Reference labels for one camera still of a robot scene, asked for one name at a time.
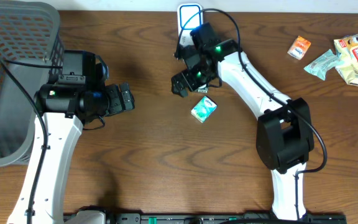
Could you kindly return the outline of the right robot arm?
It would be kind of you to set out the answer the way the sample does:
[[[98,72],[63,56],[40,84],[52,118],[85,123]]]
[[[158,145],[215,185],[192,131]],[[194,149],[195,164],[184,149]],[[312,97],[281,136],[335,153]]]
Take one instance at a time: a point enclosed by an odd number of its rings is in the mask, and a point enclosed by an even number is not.
[[[271,171],[272,211],[280,220],[306,217],[303,174],[314,148],[307,102],[292,100],[271,85],[249,61],[238,41],[221,40],[212,26],[201,24],[178,38],[174,56],[186,68],[171,79],[172,92],[181,97],[219,79],[227,83],[257,119],[256,150]]]

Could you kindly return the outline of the teal tissue pack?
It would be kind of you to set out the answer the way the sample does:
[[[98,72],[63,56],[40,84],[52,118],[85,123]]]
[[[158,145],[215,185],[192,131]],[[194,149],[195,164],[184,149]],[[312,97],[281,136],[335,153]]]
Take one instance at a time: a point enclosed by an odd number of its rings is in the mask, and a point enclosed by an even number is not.
[[[191,110],[191,115],[194,116],[200,123],[204,123],[216,108],[217,104],[209,97],[204,96],[193,107]]]

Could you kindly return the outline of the orange snack packet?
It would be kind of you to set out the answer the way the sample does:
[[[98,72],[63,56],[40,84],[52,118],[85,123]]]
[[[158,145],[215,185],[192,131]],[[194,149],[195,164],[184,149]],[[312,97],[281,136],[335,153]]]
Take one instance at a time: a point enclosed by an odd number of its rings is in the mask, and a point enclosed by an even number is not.
[[[298,36],[292,43],[291,47],[288,49],[287,54],[291,55],[297,60],[301,60],[305,56],[310,46],[310,41],[301,36]]]

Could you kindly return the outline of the dark green round-logo box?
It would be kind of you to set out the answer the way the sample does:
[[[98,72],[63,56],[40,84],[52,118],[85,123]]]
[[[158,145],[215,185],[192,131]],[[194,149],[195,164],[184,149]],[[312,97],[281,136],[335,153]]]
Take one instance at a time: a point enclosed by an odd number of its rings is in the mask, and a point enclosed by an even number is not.
[[[207,93],[208,90],[209,90],[208,87],[204,87],[204,88],[198,88],[198,89],[196,90],[196,92],[197,92],[197,93]]]

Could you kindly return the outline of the teal wet wipes pack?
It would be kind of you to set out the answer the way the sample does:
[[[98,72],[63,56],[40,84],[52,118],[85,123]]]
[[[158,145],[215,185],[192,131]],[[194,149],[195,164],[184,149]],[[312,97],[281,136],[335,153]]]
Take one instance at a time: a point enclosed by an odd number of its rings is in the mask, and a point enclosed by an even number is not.
[[[328,70],[342,65],[343,63],[344,62],[337,55],[335,55],[331,49],[329,49],[307,65],[304,70],[325,81]]]

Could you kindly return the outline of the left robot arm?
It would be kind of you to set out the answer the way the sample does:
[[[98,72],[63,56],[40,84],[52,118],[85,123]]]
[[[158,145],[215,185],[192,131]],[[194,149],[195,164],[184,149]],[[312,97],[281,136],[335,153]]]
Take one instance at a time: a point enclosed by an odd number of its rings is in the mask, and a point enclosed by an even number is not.
[[[58,77],[28,97],[35,122],[32,154],[8,223],[64,223],[63,204],[73,151],[85,125],[135,108],[128,83],[106,85],[99,55],[65,50]]]

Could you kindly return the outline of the white blue-edged snack bag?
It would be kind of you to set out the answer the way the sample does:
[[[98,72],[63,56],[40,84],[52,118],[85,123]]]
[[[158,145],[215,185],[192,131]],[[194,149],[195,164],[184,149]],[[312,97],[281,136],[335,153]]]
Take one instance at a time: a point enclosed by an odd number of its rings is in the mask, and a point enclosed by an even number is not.
[[[337,72],[348,85],[358,86],[358,34],[334,40],[336,55],[342,61]]]

